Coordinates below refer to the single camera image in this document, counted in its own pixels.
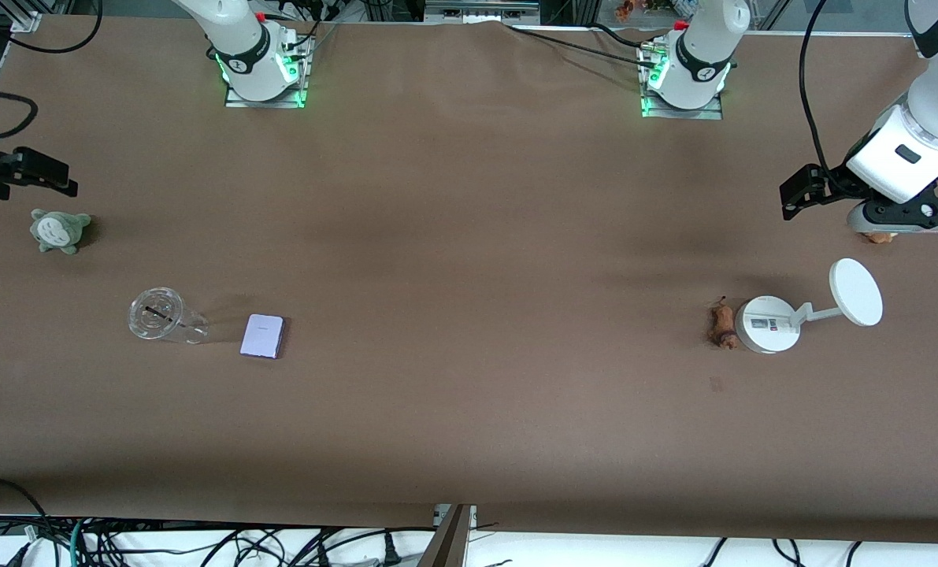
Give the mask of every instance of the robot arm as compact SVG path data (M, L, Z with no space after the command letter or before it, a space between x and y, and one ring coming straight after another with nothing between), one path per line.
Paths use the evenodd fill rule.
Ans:
M297 35L260 21L248 0L173 0L202 26L224 78L249 101L268 101L299 80Z
M731 56L749 29L745 0L703 0L688 28L656 39L667 57L648 87L675 108L703 108L724 86Z
M806 165L780 187L784 219L842 198L858 232L938 231L938 0L906 0L906 20L929 65L876 119L830 175Z

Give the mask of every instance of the wire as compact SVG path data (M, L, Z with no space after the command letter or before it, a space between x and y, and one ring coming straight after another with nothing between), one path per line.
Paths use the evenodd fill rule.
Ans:
M34 102L33 100L31 100L31 99L29 99L29 98L27 98L27 97L22 97L22 96L20 96L19 94L4 93L4 92L0 91L0 99L5 99L5 100L9 100L9 101L20 102L20 103L24 103L24 104L26 104L26 105L28 106L28 114L27 114L27 116L25 116L25 118L24 118L23 120L21 120L20 124L18 124L18 125L16 125L16 126L14 126L13 128L7 130L7 132L0 132L0 139L8 139L10 136L12 136L12 135L14 135L14 134L19 134L19 133L21 133L25 128L27 128L28 126L31 125L31 122L34 121L34 117L35 117L35 116L38 116L38 105L35 104L35 102Z
M317 548L318 544L324 543L326 539L331 538L335 534L339 534L341 531L342 530L340 530L340 528L322 528L322 530L318 532L317 535L304 544L304 547L300 548L300 551L297 552L297 555L293 556L293 559L291 559L290 562L286 564L286 567L295 567L298 563L300 563L300 560L304 559L304 557L306 557L307 554L311 552L311 550Z
M0 478L0 487L10 488L12 491L19 492L20 495L24 496L24 499L26 499L27 502L30 503L30 505L34 507L34 510L38 513L38 517L40 517L41 521L43 522L45 530L48 531L48 534L50 534L50 536L59 535L59 531L55 530L55 528L52 527L50 521L48 521L48 514L45 513L45 509L41 507L40 503L38 503L38 500L36 500L34 496L31 495L31 492L26 491L24 487L16 484L16 482L4 480L3 478Z
M552 14L552 17L549 18L547 22L545 22L545 25L549 25L552 22L555 22L556 18L559 18L559 14L562 14L563 10L566 10L566 7L572 4L573 4L573 0L566 0L566 2L563 2L563 5L559 7L559 10L556 10L554 14Z
M857 548L860 547L862 543L864 542L853 542L853 544L850 545L850 551L847 552L846 567L851 567L851 565L854 564L854 553L857 553Z
M372 537L374 537L374 536L381 536L381 535L383 535L383 534L388 534L389 532L392 532L392 534L394 534L394 532L435 532L435 531L436 531L436 530L434 530L434 528L394 528L394 530L392 530L392 528L386 528L386 530L376 530L376 531L374 531L374 532L366 532L365 534L356 535L356 536L354 535L354 537L352 537L352 538L347 538L347 539L343 539L343 541L335 542L335 544L332 544L331 546L328 546L327 548L325 548L325 549L324 549L324 553L328 553L329 551L332 551L332 550L335 549L335 548L338 548L338 547L341 547L341 546L345 546L345 545L350 544L350 543L352 543L352 542L356 542L356 541L358 541L358 539L372 538ZM314 560L317 559L317 558L318 558L318 556L315 556L315 557L312 557L311 559L308 559L308 560L306 561L306 563L303 564L303 567L308 567L308 566L310 566L311 563L313 563Z
M818 0L818 4L815 5L815 10L811 12L811 18L808 21L808 26L804 29L804 39L801 39L801 54L799 61L797 61L797 87L800 90L801 94L801 107L804 108L804 119L808 121L808 130L811 132L811 143L815 146L815 154L818 156L818 164L822 168L822 172L825 173L826 179L829 179L829 182L842 191L842 187L836 182L832 177L832 172L829 171L829 164L825 161L825 152L822 151L822 142L818 139L818 126L815 125L815 117L811 114L811 105L808 104L808 90L806 86L806 80L804 79L804 64L806 64L806 55L808 53L808 43L811 41L811 32L815 29L815 22L818 21L818 14L821 13L822 7L825 6L826 0Z
M508 26L508 28L514 30L515 32L523 33L523 35L530 35L532 37L537 37L537 39L543 39L545 42L559 43L560 46L572 47L574 50L587 51L589 54L602 55L602 57L608 57L610 60L630 62L630 64L638 65L638 67L654 67L654 64L652 64L651 61L631 60L630 57L622 57L622 55L616 54L607 54L605 51L593 50L591 47L578 46L576 43L563 42L562 39L556 39L555 37L549 37L548 35L541 35L541 33L535 33L527 29L515 28L514 26Z
M217 552L219 552L223 546L226 546L233 539L237 539L239 535L241 535L241 530L235 530L234 532L230 532L227 537L221 539L220 542L217 542L217 545L214 545L213 549L209 550L209 553L206 554L205 559L202 560L202 563L199 564L199 567L206 567L206 564L209 564L209 561L213 559L214 555L217 555Z
M90 35L87 35L87 37L84 37L84 39L81 40L81 42L75 43L69 47L54 48L54 47L33 46L30 43L21 42L21 40L19 39L14 39L14 37L12 37L10 33L3 32L1 30L0 30L0 35L6 37L7 42L14 43L16 44L16 46L24 47L26 50L38 51L38 53L40 54L69 54L69 53L72 53L73 51L79 50L80 47L86 46L88 43L91 42L92 39L94 39L95 35L98 35L98 29L101 28L101 20L105 16L104 3L105 3L105 0L98 0L98 17L95 18L94 29L91 29Z
M801 552L797 549L797 542L793 539L787 539L790 542L790 547L794 550L794 557L787 555L781 548L780 542L777 539L771 539L770 542L773 543L773 549L777 550L777 553L787 561L794 564L794 567L804 567L804 564L801 563Z
M624 44L624 46L635 47L638 49L640 48L639 42L630 42L629 39L625 39L625 37L623 37L622 35L618 35L615 31L610 29L609 26L606 26L604 23L599 23L597 21L594 21L588 25L585 25L584 27L601 29L602 32L608 33L609 37L612 37L612 39L615 39L616 42Z
M293 48L295 48L296 46L300 46L300 44L307 42L308 39L311 39L311 37L314 36L314 32L317 32L318 25L320 23L321 23L321 20L315 20L314 25L311 26L310 31L308 31L305 35L303 35L301 39L297 39L296 42L289 43L288 46L286 46L287 50L293 50Z
M73 525L73 533L69 536L69 567L80 567L80 564L76 562L76 542L80 539L80 528L88 521L90 519L84 519Z
M717 559L717 554L721 553L721 548L728 542L728 538L720 538L717 540L717 545L714 545L714 551L710 552L710 556L706 558L706 563L703 563L703 567L711 567L714 564L714 560Z
M335 32L336 29L339 29L339 24L336 22L332 22L332 29L329 29L328 33L325 33L325 37L322 37L320 42L315 43L314 47L311 47L311 54L314 54L314 51L317 51L318 47L323 46L324 43L328 41L329 37L332 37L332 33Z

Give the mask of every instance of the clear plastic cup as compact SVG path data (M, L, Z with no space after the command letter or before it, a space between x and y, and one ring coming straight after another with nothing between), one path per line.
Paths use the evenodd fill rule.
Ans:
M155 287L129 306L129 330L146 340L200 344L209 336L209 321L185 305L177 291Z

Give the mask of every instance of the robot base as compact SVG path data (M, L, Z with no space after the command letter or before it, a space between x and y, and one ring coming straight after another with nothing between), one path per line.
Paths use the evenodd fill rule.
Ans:
M290 28L285 28L285 40L288 43L294 43L297 40L297 32ZM306 42L295 48L293 53L287 53L290 57L299 57L296 62L286 65L289 72L296 72L299 78L295 83L286 87L279 96L267 101L250 101L242 98L230 85L227 87L227 94L224 96L224 106L228 108L304 108L307 104L307 85L311 75L311 61L314 53L314 37L310 37Z
M667 53L667 43L660 39L645 42L644 46L637 48L638 61L651 61L656 65L661 64L663 53ZM648 86L651 75L659 72L658 69L640 68L638 78L640 80L640 111L644 118L684 118L686 120L720 120L724 118L721 111L721 95L714 94L706 106L685 110L677 108L666 103L661 95Z

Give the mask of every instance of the table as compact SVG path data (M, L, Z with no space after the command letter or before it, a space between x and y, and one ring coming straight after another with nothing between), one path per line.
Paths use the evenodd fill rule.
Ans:
M865 243L847 203L781 220L814 159L797 37L746 37L721 122L643 119L625 64L496 23L339 26L296 111L225 109L205 50L191 21L106 18L0 75L41 107L0 147L80 182L0 203L0 476L51 513L397 525L473 502L506 530L938 541L938 236ZM922 67L901 37L817 37L828 155ZM0 101L0 127L22 112ZM97 232L38 254L36 207ZM839 258L874 274L878 326L706 344L720 295L823 302ZM153 286L216 341L135 338ZM249 313L289 318L282 359L238 355Z

